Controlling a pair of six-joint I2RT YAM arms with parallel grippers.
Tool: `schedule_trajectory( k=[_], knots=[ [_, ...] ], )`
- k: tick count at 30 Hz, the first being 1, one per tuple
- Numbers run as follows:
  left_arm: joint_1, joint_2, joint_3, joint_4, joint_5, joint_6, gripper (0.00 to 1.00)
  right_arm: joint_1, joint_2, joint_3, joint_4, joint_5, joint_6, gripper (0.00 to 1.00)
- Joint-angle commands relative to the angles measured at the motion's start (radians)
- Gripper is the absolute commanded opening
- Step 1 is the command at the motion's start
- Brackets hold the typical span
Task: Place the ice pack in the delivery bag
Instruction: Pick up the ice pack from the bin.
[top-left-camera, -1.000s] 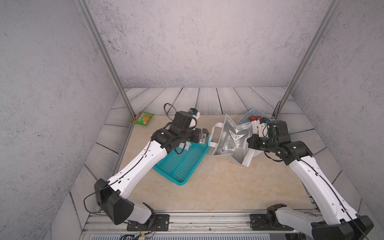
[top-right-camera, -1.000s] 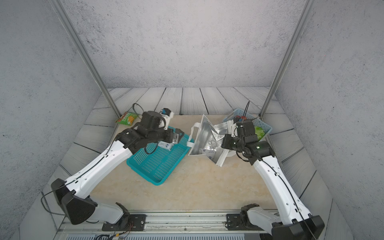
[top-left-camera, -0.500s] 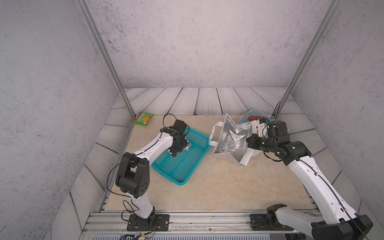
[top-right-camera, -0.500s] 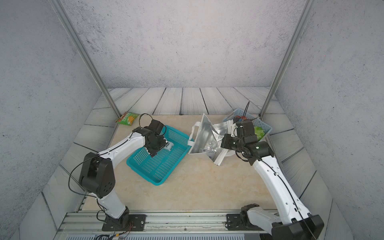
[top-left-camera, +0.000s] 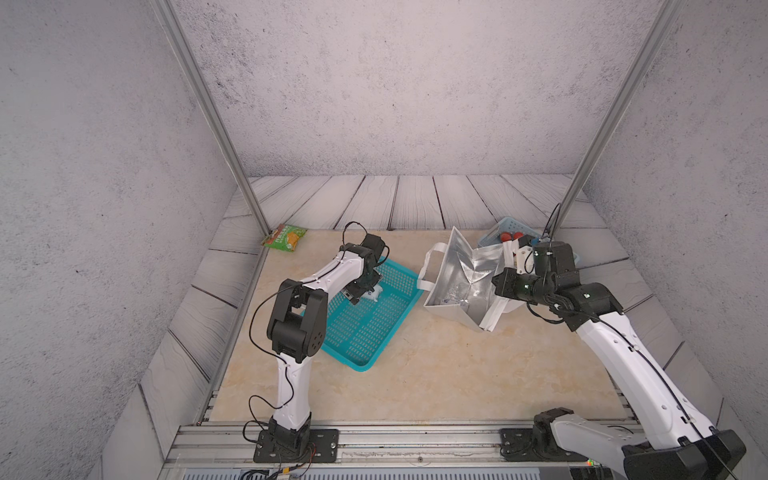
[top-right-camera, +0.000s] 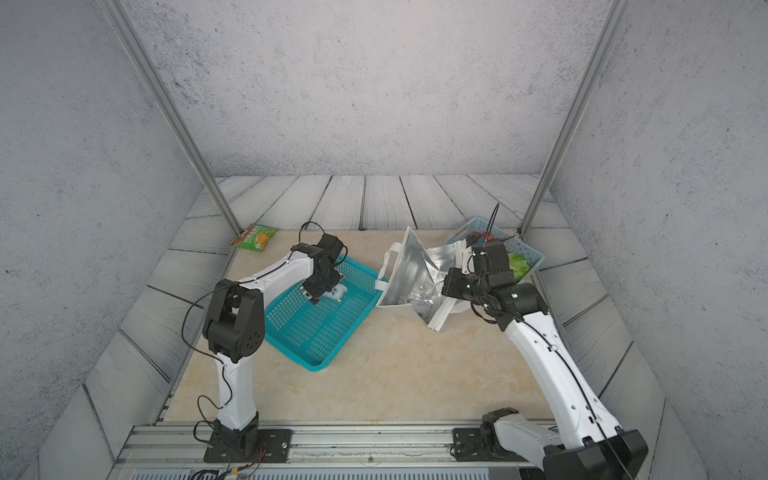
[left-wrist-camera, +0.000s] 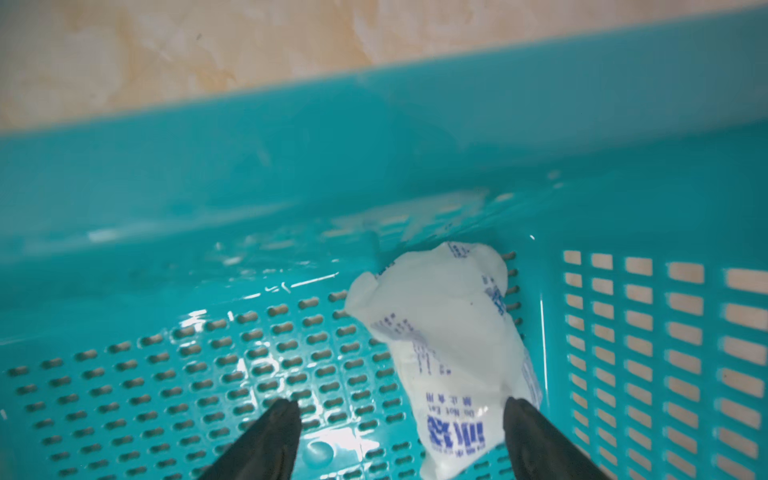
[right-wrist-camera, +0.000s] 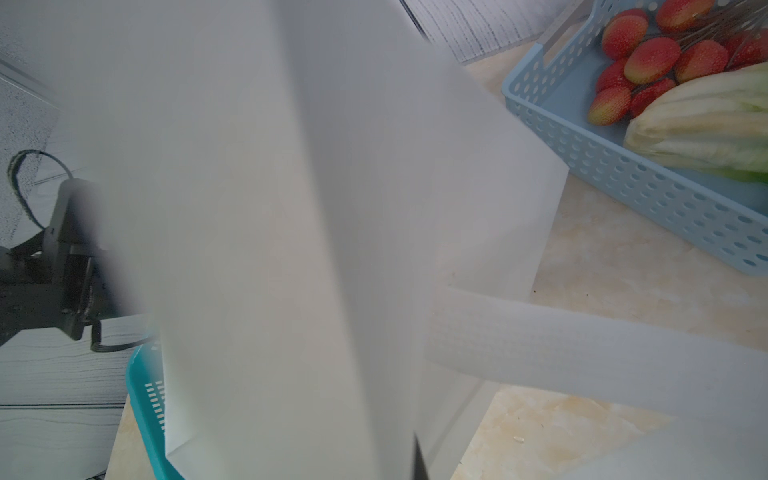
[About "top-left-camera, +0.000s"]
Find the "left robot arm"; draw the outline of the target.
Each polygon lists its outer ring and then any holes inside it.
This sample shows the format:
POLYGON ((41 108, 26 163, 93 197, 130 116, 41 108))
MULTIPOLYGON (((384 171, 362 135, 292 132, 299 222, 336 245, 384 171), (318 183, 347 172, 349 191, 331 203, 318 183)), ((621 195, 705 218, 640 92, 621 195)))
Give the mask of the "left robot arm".
POLYGON ((250 399, 265 401, 272 409, 267 422, 256 415, 251 421, 274 445, 296 455, 307 449, 311 367, 326 338, 329 303, 339 293, 353 305, 367 295, 377 296, 378 267, 389 252, 380 236, 366 231, 359 243, 343 240, 338 253, 320 270, 301 280, 284 280, 268 297, 274 301, 266 329, 271 348, 258 349, 277 360, 277 399, 274 403, 260 395, 250 399))

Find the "white insulated delivery bag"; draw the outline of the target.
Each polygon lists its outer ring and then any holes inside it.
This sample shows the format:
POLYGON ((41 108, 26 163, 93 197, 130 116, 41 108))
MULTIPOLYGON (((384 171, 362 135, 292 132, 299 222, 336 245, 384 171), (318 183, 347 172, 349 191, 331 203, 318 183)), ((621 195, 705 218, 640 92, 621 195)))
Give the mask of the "white insulated delivery bag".
POLYGON ((417 287, 428 293, 424 306, 431 313, 475 331, 491 332, 502 315, 523 302, 494 294, 492 278, 507 267, 478 259, 475 249, 454 228, 448 241, 427 251, 417 287))

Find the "white ice pack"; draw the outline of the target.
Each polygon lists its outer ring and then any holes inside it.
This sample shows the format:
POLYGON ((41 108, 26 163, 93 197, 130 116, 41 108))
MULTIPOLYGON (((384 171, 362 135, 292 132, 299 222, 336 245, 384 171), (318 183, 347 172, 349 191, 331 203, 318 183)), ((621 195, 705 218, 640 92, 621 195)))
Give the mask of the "white ice pack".
POLYGON ((383 292, 383 287, 381 285, 375 285, 372 290, 366 291, 361 296, 361 298, 364 300, 371 300, 371 301, 377 302, 382 292, 383 292))

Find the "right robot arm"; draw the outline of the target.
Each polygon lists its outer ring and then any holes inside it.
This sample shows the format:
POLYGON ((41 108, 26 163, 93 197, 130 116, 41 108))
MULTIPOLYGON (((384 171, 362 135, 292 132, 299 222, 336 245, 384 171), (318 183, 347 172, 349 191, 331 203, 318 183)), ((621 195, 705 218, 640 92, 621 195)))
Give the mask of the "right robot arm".
POLYGON ((545 459, 573 452, 626 479, 726 479, 746 446, 718 429, 648 354, 624 309, 603 284, 584 284, 569 244, 527 236, 503 242, 504 269, 494 293, 546 306, 551 323, 564 324, 590 347, 624 394, 643 428, 630 434, 588 421, 567 408, 535 416, 532 446, 545 459))

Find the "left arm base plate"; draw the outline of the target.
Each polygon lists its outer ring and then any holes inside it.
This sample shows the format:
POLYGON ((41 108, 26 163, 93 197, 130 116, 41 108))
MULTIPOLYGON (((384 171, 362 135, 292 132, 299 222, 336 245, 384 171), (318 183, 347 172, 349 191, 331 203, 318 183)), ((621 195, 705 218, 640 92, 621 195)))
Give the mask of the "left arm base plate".
POLYGON ((263 431, 259 434, 253 462, 328 464, 337 460, 340 432, 337 429, 309 428, 294 431, 263 431))

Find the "teal plastic basket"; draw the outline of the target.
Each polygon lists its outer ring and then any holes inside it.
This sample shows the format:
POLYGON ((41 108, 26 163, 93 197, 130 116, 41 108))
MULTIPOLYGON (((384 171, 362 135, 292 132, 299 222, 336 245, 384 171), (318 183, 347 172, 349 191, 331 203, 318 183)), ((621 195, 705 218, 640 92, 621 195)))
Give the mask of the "teal plastic basket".
POLYGON ((382 291, 375 300, 352 304, 339 293, 329 303, 322 350, 358 372, 369 370, 422 295, 417 274, 386 261, 377 268, 382 291))

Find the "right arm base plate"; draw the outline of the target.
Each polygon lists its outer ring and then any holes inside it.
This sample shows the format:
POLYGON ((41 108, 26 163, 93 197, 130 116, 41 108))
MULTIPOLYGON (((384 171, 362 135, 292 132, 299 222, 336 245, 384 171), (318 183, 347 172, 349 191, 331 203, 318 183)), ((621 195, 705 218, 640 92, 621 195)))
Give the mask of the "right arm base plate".
POLYGON ((551 433, 538 428, 505 428, 499 430, 500 455, 508 462, 582 462, 587 458, 563 450, 551 433))

